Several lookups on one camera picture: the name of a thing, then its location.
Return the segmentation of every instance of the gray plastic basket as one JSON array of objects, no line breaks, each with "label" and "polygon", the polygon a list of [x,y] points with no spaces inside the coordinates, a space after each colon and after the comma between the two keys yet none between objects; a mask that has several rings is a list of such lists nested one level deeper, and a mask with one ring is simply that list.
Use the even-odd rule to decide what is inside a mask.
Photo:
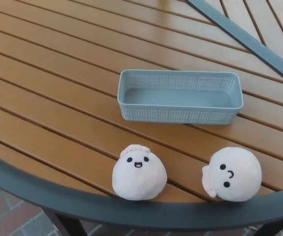
[{"label": "gray plastic basket", "polygon": [[125,120],[145,122],[230,124],[243,107],[229,72],[125,70],[117,99]]}]

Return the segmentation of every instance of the brick floor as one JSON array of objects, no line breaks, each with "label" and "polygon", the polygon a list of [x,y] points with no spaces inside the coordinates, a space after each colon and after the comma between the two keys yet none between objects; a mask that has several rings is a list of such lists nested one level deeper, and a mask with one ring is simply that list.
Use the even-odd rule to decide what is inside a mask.
[{"label": "brick floor", "polygon": [[[84,221],[82,224],[89,236],[251,236],[256,228],[259,228],[206,233],[171,233],[130,230]],[[62,235],[39,207],[0,190],[0,236]]]}]

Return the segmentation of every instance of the smiling mouth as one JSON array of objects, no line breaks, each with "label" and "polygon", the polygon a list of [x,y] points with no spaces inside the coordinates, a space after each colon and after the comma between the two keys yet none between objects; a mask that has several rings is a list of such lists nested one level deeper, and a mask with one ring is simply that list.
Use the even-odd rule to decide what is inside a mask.
[{"label": "smiling mouth", "polygon": [[142,167],[142,162],[135,162],[134,166],[136,168],[140,168],[140,167]]},{"label": "smiling mouth", "polygon": [[229,178],[233,178],[233,176],[234,176],[233,171],[228,171],[228,172],[231,174],[231,176]]}]

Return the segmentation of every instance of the white plush toy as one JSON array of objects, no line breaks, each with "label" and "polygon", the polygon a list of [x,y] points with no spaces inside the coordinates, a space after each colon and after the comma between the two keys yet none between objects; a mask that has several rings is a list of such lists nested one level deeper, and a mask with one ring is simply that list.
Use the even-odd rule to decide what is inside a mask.
[{"label": "white plush toy", "polygon": [[166,170],[149,148],[129,145],[113,169],[113,189],[121,198],[140,201],[155,198],[167,182]]},{"label": "white plush toy", "polygon": [[260,163],[253,153],[240,147],[226,147],[216,152],[202,169],[202,184],[215,197],[243,202],[252,198],[262,181]]}]

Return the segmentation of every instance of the dark metal bar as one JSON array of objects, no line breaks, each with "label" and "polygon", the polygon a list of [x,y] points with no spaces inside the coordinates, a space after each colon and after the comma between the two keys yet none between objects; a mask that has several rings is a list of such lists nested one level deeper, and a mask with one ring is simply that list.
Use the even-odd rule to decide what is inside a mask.
[{"label": "dark metal bar", "polygon": [[87,236],[80,220],[60,215],[47,208],[42,209],[62,236]]},{"label": "dark metal bar", "polygon": [[275,236],[281,230],[283,230],[283,220],[263,225],[254,236]]},{"label": "dark metal bar", "polygon": [[283,58],[267,48],[236,23],[221,14],[204,0],[187,0],[189,5],[198,9],[207,18],[215,22],[222,30],[256,54],[271,68],[283,75]]},{"label": "dark metal bar", "polygon": [[219,231],[283,220],[283,191],[244,203],[134,202],[58,185],[2,160],[0,188],[69,217],[148,231]]}]

